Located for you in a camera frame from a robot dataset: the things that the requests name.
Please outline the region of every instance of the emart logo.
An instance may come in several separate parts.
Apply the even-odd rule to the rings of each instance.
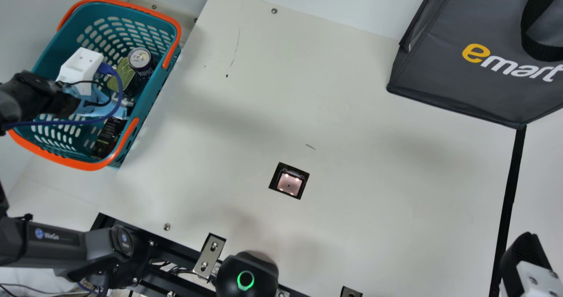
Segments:
[[[469,62],[481,63],[481,67],[489,68],[493,72],[503,69],[502,73],[515,77],[537,78],[543,75],[543,81],[552,82],[553,76],[563,72],[563,65],[539,68],[533,65],[519,66],[517,62],[506,60],[500,56],[491,56],[491,51],[481,44],[469,44],[462,52],[463,58]]]

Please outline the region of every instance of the basket handle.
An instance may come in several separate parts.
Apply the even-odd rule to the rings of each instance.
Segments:
[[[82,169],[83,171],[97,171],[98,169],[103,169],[107,165],[110,165],[111,162],[113,162],[114,159],[118,157],[119,153],[121,152],[121,149],[123,149],[123,146],[125,146],[125,143],[129,139],[129,136],[131,136],[131,133],[133,132],[137,124],[139,124],[139,118],[133,118],[131,120],[131,123],[127,127],[127,130],[125,130],[125,133],[123,133],[123,136],[119,140],[119,145],[113,150],[113,153],[108,155],[102,161],[96,163],[77,161],[76,159],[65,158],[50,152],[46,152],[45,150],[41,149],[37,145],[21,137],[15,130],[12,129],[8,131],[8,133],[10,133],[10,136],[12,137],[12,139],[14,139],[14,141],[16,141],[16,143],[20,144],[22,147],[28,149],[34,154],[41,155],[42,157],[48,159],[49,161],[59,163],[61,165],[65,165],[75,169]]]
[[[90,2],[104,2],[106,4],[115,4],[117,6],[134,9],[134,10],[141,11],[141,12],[145,12],[146,14],[150,14],[151,16],[154,16],[156,18],[160,18],[162,20],[165,20],[166,22],[175,26],[176,37],[174,39],[174,42],[171,44],[170,48],[168,49],[168,52],[165,56],[165,61],[162,63],[162,68],[164,68],[164,69],[168,68],[168,66],[170,65],[170,61],[172,60],[172,56],[174,55],[175,49],[176,49],[176,47],[178,47],[179,38],[182,35],[182,28],[174,18],[169,17],[169,16],[164,15],[164,14],[161,14],[160,12],[157,12],[155,10],[147,9],[147,8],[144,8],[144,7],[141,7],[141,6],[137,6],[136,4],[130,4],[129,2],[124,2],[124,1],[120,1],[120,0],[82,0],[82,1],[78,2],[77,4],[75,4],[74,6],[72,6],[66,12],[65,16],[62,18],[61,22],[58,24],[57,32],[62,28],[62,26],[65,24],[65,22],[70,18],[70,16],[72,16],[72,13],[74,13],[74,11],[78,7],[82,6],[83,4],[89,4]]]

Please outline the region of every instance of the laundry basket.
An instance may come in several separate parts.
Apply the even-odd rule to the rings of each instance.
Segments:
[[[80,126],[22,126],[10,130],[10,135],[24,148],[69,167],[89,171],[105,166],[119,168],[178,58],[180,36],[178,22],[154,10],[118,0],[75,4],[60,22],[34,73],[55,80],[61,65],[79,47],[100,52],[110,65],[117,65],[133,48],[144,47],[159,64],[143,91],[132,99],[135,106],[119,141],[104,159],[93,157],[92,148],[105,121]],[[103,77],[98,81],[103,86],[100,90],[111,96],[114,92],[105,87],[108,80]],[[40,115],[36,121],[51,119],[50,115]],[[68,119],[85,118],[71,115]]]

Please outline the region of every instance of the blue cable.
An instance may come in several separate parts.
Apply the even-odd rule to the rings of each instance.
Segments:
[[[97,295],[97,294],[98,294],[97,291],[93,291],[93,290],[89,289],[88,287],[82,285],[81,282],[76,282],[76,283],[78,284],[78,287],[80,287],[80,289],[82,289],[83,291],[87,291],[87,292],[89,292],[89,293],[93,293],[94,295]]]
[[[4,129],[10,130],[11,128],[21,127],[21,126],[91,125],[92,123],[102,122],[105,119],[111,118],[115,114],[115,112],[117,112],[119,107],[121,106],[121,101],[123,100],[123,83],[121,83],[121,77],[119,76],[119,74],[111,67],[111,65],[109,65],[107,63],[103,62],[100,65],[100,67],[98,67],[97,72],[100,73],[100,74],[104,74],[104,75],[111,74],[111,75],[115,76],[115,78],[117,78],[117,84],[119,86],[119,95],[118,95],[118,98],[117,98],[117,103],[115,104],[113,109],[108,114],[104,115],[104,117],[100,117],[100,118],[96,118],[96,119],[90,119],[90,120],[84,120],[84,121],[68,120],[68,121],[14,122],[14,123],[8,123],[7,125],[5,125]]]

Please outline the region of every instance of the wire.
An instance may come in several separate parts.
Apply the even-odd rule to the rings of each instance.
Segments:
[[[96,86],[102,87],[102,84],[98,81],[79,81],[79,82],[73,82],[73,83],[59,82],[59,83],[61,83],[64,86],[74,86],[75,84],[79,84],[79,83],[93,83]],[[107,106],[107,105],[110,104],[110,102],[111,102],[111,97],[109,99],[107,99],[107,101],[102,103],[102,104],[94,103],[92,101],[86,101],[84,103],[84,106],[90,106],[90,105],[92,105],[92,106]]]
[[[100,291],[99,289],[98,289],[98,291],[93,291],[93,290],[89,289],[88,287],[82,285],[81,282],[76,282],[76,283],[78,284],[78,287],[80,287],[80,289],[82,289],[82,290],[84,290],[84,291],[87,291],[87,292],[89,292],[89,293],[95,293],[95,294],[97,295],[98,292]]]
[[[112,74],[117,79],[117,84],[119,86],[119,95],[118,95],[118,98],[117,98],[117,102],[115,103],[115,106],[113,107],[113,109],[111,109],[111,111],[107,115],[104,115],[104,117],[100,117],[100,118],[96,118],[96,119],[90,119],[90,120],[84,120],[84,121],[67,120],[67,121],[14,122],[14,123],[8,123],[7,125],[5,125],[4,130],[10,130],[11,128],[20,127],[20,126],[91,125],[93,123],[102,122],[105,119],[112,117],[115,114],[115,112],[117,112],[119,107],[121,106],[121,101],[123,101],[123,83],[121,82],[121,77],[119,76],[119,74],[117,72],[115,72],[115,70],[111,67],[111,65],[109,65],[107,63],[103,62],[100,65],[100,67],[98,67],[97,72],[104,74],[104,75]]]
[[[26,285],[20,285],[20,284],[8,284],[8,283],[0,283],[0,286],[16,286],[16,287],[24,287],[26,289],[32,290],[32,291],[36,291],[37,293],[44,293],[46,295],[52,295],[52,296],[65,296],[65,295],[78,295],[79,293],[84,293],[83,291],[74,291],[71,293],[48,293],[46,291],[42,291],[39,289],[34,289],[32,287],[26,286]]]
[[[6,293],[8,293],[8,295],[10,295],[10,296],[12,296],[12,297],[20,297],[20,296],[16,296],[16,295],[12,294],[12,292],[9,291],[8,289],[6,289],[6,287],[2,286],[2,284],[0,284],[0,288],[4,289],[4,291],[5,291]]]

